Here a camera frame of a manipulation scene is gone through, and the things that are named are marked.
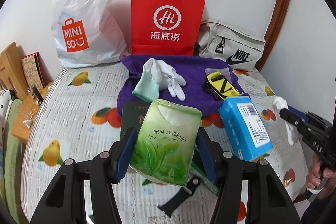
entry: blue package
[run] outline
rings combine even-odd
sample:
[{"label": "blue package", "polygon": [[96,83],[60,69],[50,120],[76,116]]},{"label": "blue package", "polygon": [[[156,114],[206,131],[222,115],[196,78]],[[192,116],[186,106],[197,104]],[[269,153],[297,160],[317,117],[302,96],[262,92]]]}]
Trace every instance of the blue package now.
[{"label": "blue package", "polygon": [[273,148],[249,97],[228,97],[218,112],[233,151],[241,160],[253,160]]}]

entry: bolt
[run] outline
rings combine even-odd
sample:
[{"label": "bolt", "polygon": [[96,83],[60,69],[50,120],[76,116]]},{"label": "bolt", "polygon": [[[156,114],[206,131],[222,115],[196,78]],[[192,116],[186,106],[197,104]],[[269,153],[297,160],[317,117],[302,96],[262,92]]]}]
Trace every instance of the bolt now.
[{"label": "bolt", "polygon": [[64,164],[65,165],[71,165],[71,164],[73,164],[73,162],[74,162],[73,159],[66,159]]},{"label": "bolt", "polygon": [[223,156],[225,157],[225,158],[232,158],[232,153],[231,152],[229,152],[229,151],[225,151],[224,153],[223,153]]},{"label": "bolt", "polygon": [[102,158],[102,159],[106,159],[106,158],[108,158],[110,156],[110,153],[108,153],[108,152],[106,152],[106,151],[104,151],[104,152],[102,152],[101,154],[100,154],[100,157]]},{"label": "bolt", "polygon": [[268,164],[268,161],[265,160],[265,159],[260,159],[259,162],[260,162],[261,165],[267,165]]}]

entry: green tissue package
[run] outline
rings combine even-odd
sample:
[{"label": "green tissue package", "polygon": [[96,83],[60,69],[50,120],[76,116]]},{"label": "green tissue package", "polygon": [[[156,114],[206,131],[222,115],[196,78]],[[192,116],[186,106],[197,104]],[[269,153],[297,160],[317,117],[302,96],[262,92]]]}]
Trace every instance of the green tissue package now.
[{"label": "green tissue package", "polygon": [[154,100],[134,146],[130,166],[156,183],[185,186],[202,112]]}]

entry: dark green booklet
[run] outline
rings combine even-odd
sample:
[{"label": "dark green booklet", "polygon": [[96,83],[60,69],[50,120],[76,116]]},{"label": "dark green booklet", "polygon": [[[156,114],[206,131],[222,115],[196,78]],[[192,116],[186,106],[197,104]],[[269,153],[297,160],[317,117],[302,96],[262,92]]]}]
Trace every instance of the dark green booklet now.
[{"label": "dark green booklet", "polygon": [[125,102],[121,116],[120,139],[125,135],[128,127],[133,127],[139,133],[143,119],[146,116],[151,102]]}]

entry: human hand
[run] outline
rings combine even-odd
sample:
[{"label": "human hand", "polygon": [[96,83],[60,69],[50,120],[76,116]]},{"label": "human hand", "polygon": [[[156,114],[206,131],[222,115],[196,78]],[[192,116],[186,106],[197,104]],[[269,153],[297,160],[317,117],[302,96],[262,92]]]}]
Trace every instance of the human hand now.
[{"label": "human hand", "polygon": [[[321,168],[320,168],[320,157],[316,153],[313,155],[313,161],[311,167],[309,167],[308,175],[306,176],[306,185],[310,189],[314,189],[318,185],[320,185],[321,180]],[[325,168],[323,171],[323,177],[329,178],[327,183],[324,185],[321,192],[316,196],[318,199],[326,198],[331,195],[336,186],[336,172],[335,170],[330,170],[329,168]]]}]

